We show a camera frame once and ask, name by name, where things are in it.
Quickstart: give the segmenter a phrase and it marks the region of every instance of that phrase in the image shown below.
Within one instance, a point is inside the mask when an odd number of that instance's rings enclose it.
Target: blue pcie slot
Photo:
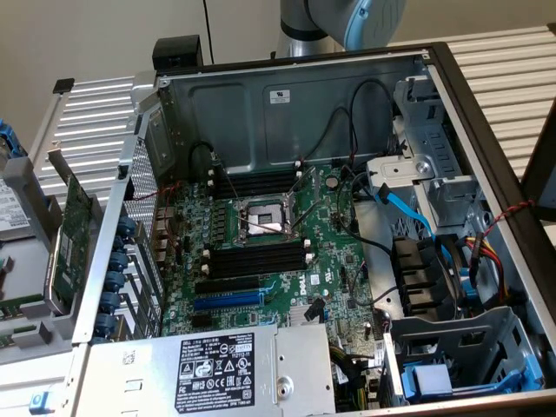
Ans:
[[[195,310],[211,310],[213,308],[253,306],[255,304],[264,304],[264,294],[259,291],[197,298],[194,301],[193,307]]]

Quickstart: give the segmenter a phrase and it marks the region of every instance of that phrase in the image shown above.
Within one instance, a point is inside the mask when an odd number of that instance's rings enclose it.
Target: white wall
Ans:
[[[279,0],[208,0],[215,60],[265,58],[275,48]],[[199,33],[201,0],[3,0],[0,117],[29,149],[56,79],[90,80],[151,68],[159,37]],[[556,0],[408,0],[394,40],[556,22]]]

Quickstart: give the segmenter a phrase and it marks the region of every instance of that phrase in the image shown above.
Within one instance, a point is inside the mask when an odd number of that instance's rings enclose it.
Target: warning label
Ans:
[[[16,194],[3,180],[0,180],[0,232],[27,226],[29,226],[27,216],[19,204]]]
[[[179,414],[255,404],[255,334],[182,341],[175,390]]]

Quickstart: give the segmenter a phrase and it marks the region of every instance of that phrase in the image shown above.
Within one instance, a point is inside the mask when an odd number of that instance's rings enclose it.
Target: gray robot arm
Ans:
[[[406,0],[281,0],[278,56],[333,51],[330,38],[346,50],[385,46]]]

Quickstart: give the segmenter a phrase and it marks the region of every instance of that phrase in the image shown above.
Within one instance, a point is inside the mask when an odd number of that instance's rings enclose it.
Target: motherboard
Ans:
[[[370,297],[366,269],[358,274],[364,262],[362,246],[341,230],[335,218],[340,176],[339,168],[323,165],[306,172],[302,178],[294,177],[292,182],[297,181],[297,185],[289,200],[291,207],[283,201],[288,192],[242,195],[244,189],[234,178],[231,180],[234,189],[227,194],[225,190],[215,192],[207,184],[181,186],[168,206],[159,209],[158,231],[163,238],[158,248],[162,251],[168,245],[175,247],[163,252],[168,299],[162,335],[324,321],[329,340],[335,345],[348,353],[373,354],[373,335],[369,337],[373,323],[371,309],[357,306],[348,291],[348,280],[356,278],[358,298]],[[341,193],[344,203],[345,199],[349,199],[348,188]],[[348,215],[344,222],[350,222]],[[288,234],[273,233],[286,227],[293,230]],[[246,248],[254,250],[252,261],[238,263],[234,251]],[[270,253],[265,258],[267,268],[268,265],[272,268],[276,256],[281,264],[276,272],[253,276],[257,272],[257,250]],[[205,287],[215,288],[213,293],[225,294],[228,292],[225,283],[232,281],[234,285],[243,282],[245,288],[259,291],[259,302],[226,307],[228,300],[220,297],[217,300],[222,305],[216,306],[207,304],[213,297],[199,294]],[[224,282],[221,291],[215,282]],[[239,294],[249,297],[252,292]],[[305,313],[315,300],[324,301],[324,317],[308,323]]]

